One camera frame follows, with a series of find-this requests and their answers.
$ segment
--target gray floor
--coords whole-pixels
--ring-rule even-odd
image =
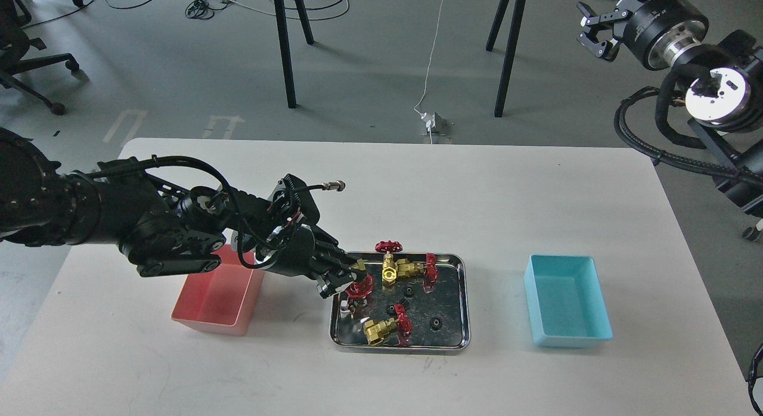
[[[109,1],[127,6],[143,0]],[[300,104],[295,110],[286,107],[274,18],[236,7],[212,20],[188,20],[183,12],[190,1],[155,0],[116,11],[97,0],[78,14],[30,29],[44,38],[46,53],[74,53],[82,72],[73,77],[59,65],[24,74],[23,81],[65,103],[68,112],[55,117],[37,101],[8,91],[0,95],[0,125],[33,138],[66,172],[115,158],[131,137],[429,142],[412,107],[423,90],[441,0],[351,0],[345,16],[313,23],[313,46],[290,21]],[[267,0],[240,1],[271,6]],[[612,130],[619,100],[643,85],[658,85],[665,72],[643,70],[627,51],[615,63],[595,60],[575,41],[576,1],[527,0],[506,114],[498,119],[492,111],[508,22],[499,47],[485,52],[498,0],[444,0],[422,106],[452,123],[442,142],[622,146]],[[599,11],[613,8],[608,0],[581,1]],[[763,38],[763,0],[690,1],[711,19],[707,41],[718,42],[736,28]],[[68,0],[27,3],[36,20],[73,9]],[[635,107],[633,128],[673,150],[654,130],[650,107]],[[677,114],[676,125],[682,120]],[[731,139],[749,145],[756,137],[759,132]],[[763,340],[763,278],[760,243],[739,236],[757,221],[738,212],[710,179],[665,166],[657,171],[744,369]],[[259,179],[256,171],[253,179]],[[0,381],[66,253],[0,245]]]

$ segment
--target black cable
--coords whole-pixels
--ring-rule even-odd
[[[90,0],[90,1],[88,1],[88,3],[84,4],[81,8],[74,9],[74,11],[71,11],[68,14],[63,14],[63,15],[61,15],[59,17],[55,17],[55,18],[52,18],[52,19],[49,19],[49,20],[44,20],[44,21],[41,21],[41,22],[38,22],[38,23],[28,24],[28,25],[22,27],[22,30],[27,30],[30,27],[38,26],[38,25],[41,25],[41,24],[46,24],[46,23],[49,23],[49,22],[52,22],[52,21],[55,21],[55,20],[60,20],[63,17],[68,17],[69,15],[76,14],[79,11],[81,11],[81,10],[87,8],[88,6],[90,6],[90,4],[93,3],[94,1],[95,0]]]
[[[760,362],[762,359],[763,359],[763,343],[761,343],[760,347],[758,348],[758,351],[755,352],[755,355],[752,357],[752,361],[750,362],[749,376],[747,377],[747,394],[750,395],[750,403],[752,403],[752,408],[754,408],[755,411],[757,411],[757,413],[760,414],[760,416],[763,416],[763,411],[761,411],[761,408],[758,407],[758,403],[756,402],[752,392],[755,389],[755,381],[763,377],[761,375],[758,375],[758,365],[760,365]]]
[[[335,3],[328,4],[326,6],[321,6],[319,8],[305,8],[305,11],[321,11],[322,9],[328,9],[336,6],[337,4],[342,3],[343,1],[347,1],[346,8],[344,11],[342,11],[340,14],[333,15],[331,17],[323,17],[323,18],[308,18],[309,21],[327,21],[327,20],[333,20],[335,18],[339,18],[343,16],[344,14],[349,12],[349,0],[338,0]],[[289,8],[288,6],[284,6],[284,9],[289,9],[291,11],[297,11],[297,8]],[[286,17],[288,20],[299,20],[298,17]]]
[[[209,20],[215,16],[215,11],[222,11],[225,8],[212,8],[209,6],[209,0],[193,0],[185,8],[185,17],[191,20]]]
[[[704,66],[687,63],[674,66],[668,75],[665,76],[665,79],[662,80],[655,104],[655,124],[660,133],[662,133],[662,136],[665,136],[668,141],[675,145],[695,150],[704,150],[706,148],[697,137],[684,136],[668,123],[668,109],[670,109],[674,96],[675,84],[679,79],[682,79],[682,77],[690,77],[692,81],[700,79],[700,82],[705,85],[708,80],[713,80],[709,71],[711,70]]]
[[[104,1],[109,6],[109,8],[114,8],[114,9],[135,9],[135,8],[141,8],[141,6],[143,6],[144,4],[149,4],[149,3],[151,3],[154,0],[147,0],[147,1],[144,1],[143,3],[141,3],[141,4],[135,4],[133,6],[127,6],[127,7],[112,6],[112,4],[108,3],[108,0],[104,0]]]
[[[294,188],[293,190],[289,190],[290,193],[302,193],[303,191],[313,191],[313,190],[323,190],[324,186],[321,184],[318,185],[310,185],[310,186],[303,186],[299,188]]]
[[[763,188],[763,176],[751,172],[746,167],[741,169],[728,168],[718,164],[679,156],[673,153],[669,153],[665,150],[657,149],[653,145],[647,144],[642,139],[639,139],[638,136],[635,136],[630,128],[628,128],[625,119],[627,109],[633,104],[637,103],[637,101],[657,95],[659,95],[659,90],[657,90],[657,88],[644,87],[621,102],[621,106],[619,106],[618,110],[615,112],[614,128],[615,132],[623,142],[626,142],[627,145],[637,150],[638,152],[653,158],[655,160],[655,166],[659,163],[665,163],[668,166],[676,167],[678,169],[686,170],[689,172],[694,172],[701,175],[717,176],[725,179],[735,179],[740,182],[753,185],[757,188]]]
[[[234,214],[236,215],[236,218],[238,220],[238,228],[239,232],[241,231],[247,231],[255,240],[257,240],[261,245],[266,247],[269,250],[278,251],[283,249],[283,247],[286,246],[286,241],[284,240],[281,242],[278,247],[273,247],[273,245],[270,245],[270,243],[266,242],[262,237],[255,234],[250,224],[246,221],[246,218],[243,217],[243,213],[241,212],[240,205],[238,204],[238,200],[236,197],[236,193],[234,189],[231,187],[231,184],[227,182],[227,180],[223,177],[223,175],[218,172],[217,169],[213,168],[208,163],[205,163],[201,160],[198,160],[196,158],[188,157],[188,156],[163,156],[163,157],[156,157],[154,156],[151,160],[141,160],[137,163],[128,164],[125,166],[118,166],[114,167],[112,169],[103,170],[100,172],[93,172],[88,173],[86,176],[90,179],[98,179],[98,178],[106,178],[109,176],[115,176],[115,175],[123,175],[126,173],[131,172],[139,172],[144,171],[147,169],[157,169],[160,167],[166,167],[166,166],[178,166],[178,167],[188,167],[191,169],[198,169],[202,172],[207,172],[208,174],[215,177],[215,179],[220,182],[221,187],[223,190],[228,194],[228,196],[231,198],[231,204],[234,207]],[[239,258],[239,262],[242,266],[247,267],[248,269],[262,269],[267,265],[266,262],[257,263],[257,264],[251,264],[250,262],[246,261],[243,258],[243,249],[242,245],[237,245],[237,254]]]

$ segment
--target chair wheel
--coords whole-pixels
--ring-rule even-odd
[[[758,231],[758,229],[755,228],[754,226],[748,226],[747,229],[745,229],[745,231],[742,233],[742,237],[751,242],[754,242],[760,236],[761,236],[761,232]]]
[[[71,70],[72,72],[76,72],[79,70],[79,63],[77,63],[74,60],[66,60],[66,63],[63,63],[63,65],[66,66],[66,68],[68,70]]]
[[[63,115],[66,112],[66,107],[60,103],[50,104],[50,111],[53,115]]]

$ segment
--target black nut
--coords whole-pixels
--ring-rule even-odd
[[[442,328],[442,319],[437,318],[437,317],[430,319],[430,327],[434,331],[437,331],[437,330],[441,329]]]

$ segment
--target white table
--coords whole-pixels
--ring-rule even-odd
[[[0,414],[753,414],[736,360],[649,161],[624,149],[136,139],[270,194],[287,172],[346,250],[400,240],[465,260],[472,342],[457,356],[343,353],[307,278],[267,274],[245,337],[169,319],[183,277],[140,278],[75,247],[0,392]],[[201,172],[156,172],[186,187]],[[614,339],[532,343],[531,253],[597,262]]]

